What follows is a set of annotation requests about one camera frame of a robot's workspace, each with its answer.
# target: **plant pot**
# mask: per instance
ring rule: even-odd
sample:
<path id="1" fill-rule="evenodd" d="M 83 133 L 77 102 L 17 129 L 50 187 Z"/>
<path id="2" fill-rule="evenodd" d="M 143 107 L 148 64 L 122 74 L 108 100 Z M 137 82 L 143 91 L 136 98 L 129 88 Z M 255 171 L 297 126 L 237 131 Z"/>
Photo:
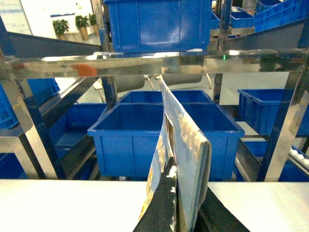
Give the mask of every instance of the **plant pot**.
<path id="1" fill-rule="evenodd" d="M 83 40 L 89 40 L 87 28 L 82 27 L 79 29 L 79 31 L 82 35 Z"/>
<path id="2" fill-rule="evenodd" d="M 98 33 L 98 25 L 95 24 L 95 25 L 92 25 L 92 27 L 93 27 L 93 30 L 95 31 L 95 35 L 96 35 L 96 36 L 99 36 L 99 33 Z"/>
<path id="3" fill-rule="evenodd" d="M 65 35 L 58 35 L 58 38 L 60 40 L 67 40 L 67 37 Z"/>

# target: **steel bar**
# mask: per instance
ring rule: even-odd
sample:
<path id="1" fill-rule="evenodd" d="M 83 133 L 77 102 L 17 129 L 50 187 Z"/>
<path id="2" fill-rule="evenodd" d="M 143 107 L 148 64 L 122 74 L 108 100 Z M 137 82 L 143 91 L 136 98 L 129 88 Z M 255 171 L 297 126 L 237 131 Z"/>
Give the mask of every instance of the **steel bar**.
<path id="1" fill-rule="evenodd" d="M 13 137 L 0 137 L 0 153 L 15 153 L 29 179 L 44 179 L 43 170 L 24 133 Z"/>
<path id="2" fill-rule="evenodd" d="M 293 156 L 288 157 L 288 160 L 291 161 L 298 169 L 300 169 L 304 174 L 309 176 L 309 169 L 296 160 Z"/>
<path id="3" fill-rule="evenodd" d="M 115 85 L 115 78 L 113 76 L 102 77 L 102 84 L 105 94 L 107 109 L 112 109 L 117 102 L 117 88 Z"/>
<path id="4" fill-rule="evenodd" d="M 88 178 L 88 180 L 99 180 L 100 179 L 100 171 L 98 168 L 98 161 L 96 160 L 96 163 L 92 169 L 92 172 Z"/>
<path id="5" fill-rule="evenodd" d="M 11 70 L 17 79 L 96 77 L 150 74 L 258 73 L 298 71 L 305 49 L 286 51 L 248 50 L 210 53 L 158 53 L 126 58 L 127 55 L 16 59 L 0 63 L 0 79 Z"/>
<path id="6" fill-rule="evenodd" d="M 260 162 L 242 140 L 239 140 L 235 164 L 245 181 L 256 181 L 260 170 Z"/>
<path id="7" fill-rule="evenodd" d="M 286 86 L 267 145 L 258 181 L 278 181 L 309 103 L 309 51 L 292 100 Z M 294 78 L 290 73 L 288 79 Z"/>
<path id="8" fill-rule="evenodd" d="M 49 137 L 47 128 L 44 125 L 28 81 L 18 81 L 17 85 L 14 80 L 2 80 L 1 85 L 46 178 L 65 179 L 65 174 L 57 162 L 57 153 Z"/>
<path id="9" fill-rule="evenodd" d="M 68 179 L 74 178 L 95 150 L 93 138 L 85 135 L 61 158 L 60 163 Z"/>
<path id="10" fill-rule="evenodd" d="M 223 8 L 221 11 L 220 24 L 219 24 L 219 37 L 218 37 L 218 47 L 219 52 L 224 51 L 226 43 L 228 40 L 228 26 L 230 24 L 231 8 L 233 0 L 225 0 Z M 217 104 L 220 102 L 221 96 L 221 85 L 222 85 L 222 72 L 216 73 L 214 77 L 214 87 L 213 87 L 213 101 Z"/>

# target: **potted plant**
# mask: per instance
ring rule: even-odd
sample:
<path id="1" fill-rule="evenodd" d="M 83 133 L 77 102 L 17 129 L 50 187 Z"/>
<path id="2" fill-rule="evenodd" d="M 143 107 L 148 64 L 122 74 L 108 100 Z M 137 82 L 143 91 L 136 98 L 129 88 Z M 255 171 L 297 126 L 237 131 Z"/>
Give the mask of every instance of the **potted plant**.
<path id="1" fill-rule="evenodd" d="M 93 30 L 95 31 L 95 35 L 98 36 L 98 25 L 96 14 L 89 14 L 90 25 L 92 25 Z"/>
<path id="2" fill-rule="evenodd" d="M 89 26 L 88 20 L 89 19 L 87 16 L 83 17 L 81 15 L 78 15 L 75 17 L 75 25 L 80 31 L 83 40 L 89 40 L 87 31 L 87 27 Z"/>
<path id="3" fill-rule="evenodd" d="M 64 32 L 69 31 L 68 21 L 64 19 L 53 20 L 53 26 L 56 36 L 58 36 L 60 40 L 67 40 L 66 36 L 64 35 Z"/>

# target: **stainless steel shelf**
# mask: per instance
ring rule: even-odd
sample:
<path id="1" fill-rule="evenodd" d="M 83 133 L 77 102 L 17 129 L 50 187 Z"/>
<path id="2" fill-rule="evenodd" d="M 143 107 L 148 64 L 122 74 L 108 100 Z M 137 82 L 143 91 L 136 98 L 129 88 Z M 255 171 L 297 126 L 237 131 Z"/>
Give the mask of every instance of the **stainless steel shelf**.
<path id="1" fill-rule="evenodd" d="M 255 28 L 232 28 L 229 26 L 228 32 L 232 35 L 250 35 L 254 33 Z"/>

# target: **blue crate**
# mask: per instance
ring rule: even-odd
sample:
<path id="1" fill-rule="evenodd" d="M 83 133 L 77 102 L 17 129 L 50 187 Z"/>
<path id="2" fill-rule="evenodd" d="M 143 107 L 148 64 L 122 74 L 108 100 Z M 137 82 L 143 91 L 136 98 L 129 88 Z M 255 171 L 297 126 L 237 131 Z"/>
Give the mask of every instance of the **blue crate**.
<path id="1" fill-rule="evenodd" d="M 34 99 L 42 105 L 59 92 L 59 87 L 54 79 L 28 80 Z M 10 129 L 18 124 L 17 117 L 11 104 L 0 85 L 0 129 Z"/>
<path id="2" fill-rule="evenodd" d="M 87 134 L 87 129 L 92 126 L 105 111 L 106 104 L 104 103 L 77 103 L 49 129 L 49 134 L 59 159 Z M 89 169 L 90 164 L 85 165 L 83 171 L 77 175 L 78 178 L 87 179 L 89 175 L 86 173 L 90 172 Z M 14 153 L 0 154 L 0 179 L 4 178 L 27 178 L 27 175 L 24 173 Z"/>
<path id="3" fill-rule="evenodd" d="M 202 90 L 174 90 L 174 96 L 180 103 L 213 103 L 210 96 Z M 128 92 L 118 103 L 162 103 L 161 91 Z"/>
<path id="4" fill-rule="evenodd" d="M 273 128 L 283 89 L 239 89 L 239 118 L 260 135 L 270 135 Z M 289 100 L 293 89 L 288 90 Z M 309 110 L 305 112 L 298 135 L 309 134 Z"/>
<path id="5" fill-rule="evenodd" d="M 116 52 L 207 49 L 210 0 L 105 0 Z"/>
<path id="6" fill-rule="evenodd" d="M 49 129 L 59 158 L 87 134 L 89 127 L 105 111 L 105 103 L 76 103 Z"/>
<path id="7" fill-rule="evenodd" d="M 301 0 L 300 3 L 297 5 L 294 20 L 297 21 L 307 18 L 308 14 L 309 14 L 309 1 Z"/>
<path id="8" fill-rule="evenodd" d="M 218 29 L 220 23 L 220 19 L 214 14 L 214 12 L 211 12 L 211 29 Z"/>
<path id="9" fill-rule="evenodd" d="M 211 180 L 230 179 L 244 131 L 216 104 L 186 103 L 192 119 L 212 143 Z M 147 177 L 162 127 L 162 104 L 118 104 L 89 130 L 101 175 Z"/>
<path id="10" fill-rule="evenodd" d="M 256 156 L 264 157 L 267 142 L 266 141 L 245 141 L 246 147 Z M 296 147 L 292 146 L 293 149 L 297 150 L 299 153 L 307 157 L 304 153 L 299 151 Z M 243 181 L 239 173 L 235 173 L 238 181 Z M 292 162 L 287 161 L 279 178 L 280 182 L 308 182 L 309 177 L 307 177 L 301 170 L 299 170 Z"/>
<path id="11" fill-rule="evenodd" d="M 254 25 L 254 16 L 245 11 L 232 12 L 230 21 L 232 28 L 251 28 Z"/>
<path id="12" fill-rule="evenodd" d="M 279 0 L 259 0 L 256 3 L 255 13 L 261 13 L 271 7 L 274 7 L 277 4 L 282 3 L 282 1 Z"/>
<path id="13" fill-rule="evenodd" d="M 294 22 L 301 0 L 286 0 L 254 16 L 255 32 Z"/>
<path id="14" fill-rule="evenodd" d="M 14 153 L 0 154 L 0 179 L 18 179 L 24 173 Z"/>

